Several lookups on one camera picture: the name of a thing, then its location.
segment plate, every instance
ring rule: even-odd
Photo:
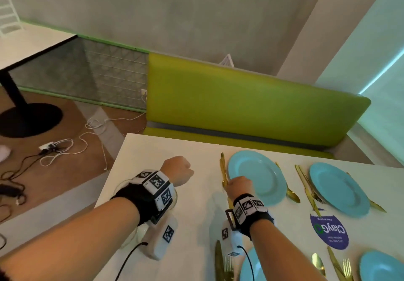
[[[261,268],[261,263],[259,262],[258,256],[256,255],[255,248],[249,251],[249,257],[251,260],[252,268],[254,270],[255,281],[266,281],[264,272]],[[243,265],[241,266],[240,281],[253,281],[251,266],[247,257],[245,257]]]
[[[254,184],[255,192],[265,206],[273,206],[286,195],[286,180],[274,162],[258,152],[243,150],[229,161],[230,178],[245,176]]]
[[[310,177],[320,195],[331,205],[351,217],[365,216],[371,207],[368,197],[350,175],[327,164],[315,163]]]
[[[359,263],[362,281],[404,281],[404,264],[380,251],[365,253]]]

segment floor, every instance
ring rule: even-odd
[[[11,156],[0,163],[0,174],[16,170],[24,157],[39,153],[38,147],[48,142],[72,138],[74,146],[69,152],[74,153],[85,147],[78,136],[88,131],[99,135],[87,133],[83,136],[88,142],[84,152],[59,156],[46,167],[37,162],[18,177],[16,181],[26,186],[28,197],[25,204],[18,206],[15,199],[8,197],[0,199],[0,205],[8,204],[12,208],[11,217],[0,222],[0,233],[7,238],[6,246],[0,249],[0,261],[39,235],[59,227],[73,216],[91,210],[114,164],[124,136],[129,132],[141,134],[147,123],[143,113],[30,92],[23,92],[23,95],[28,102],[57,105],[62,109],[64,117],[58,126],[38,136],[24,139],[0,136],[0,144],[12,149]],[[0,88],[0,113],[12,106],[7,94]],[[93,130],[85,128],[90,119],[93,119],[93,124],[99,124],[107,118],[117,120],[109,121],[106,129],[105,126]],[[107,165],[101,144],[104,146]],[[333,153],[339,160],[371,163],[349,138],[336,147]],[[7,208],[0,206],[0,220],[7,217],[7,214]]]

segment light strip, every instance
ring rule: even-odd
[[[397,60],[401,58],[402,55],[404,55],[404,49],[389,64],[387,64],[387,66],[367,86],[365,86],[362,89],[362,91],[359,92],[359,95],[365,92],[368,89],[368,87],[370,87],[372,84],[376,82],[376,80],[380,78],[381,75],[387,72],[387,70],[391,68],[393,64],[396,63]]]

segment purple sticker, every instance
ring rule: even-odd
[[[345,249],[350,241],[345,227],[334,215],[325,216],[324,213],[321,210],[321,217],[310,215],[314,230],[327,245],[339,250]]]

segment green bench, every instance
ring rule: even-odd
[[[336,146],[370,103],[349,93],[151,53],[148,121],[238,138],[149,126],[144,134],[332,159],[322,150]]]

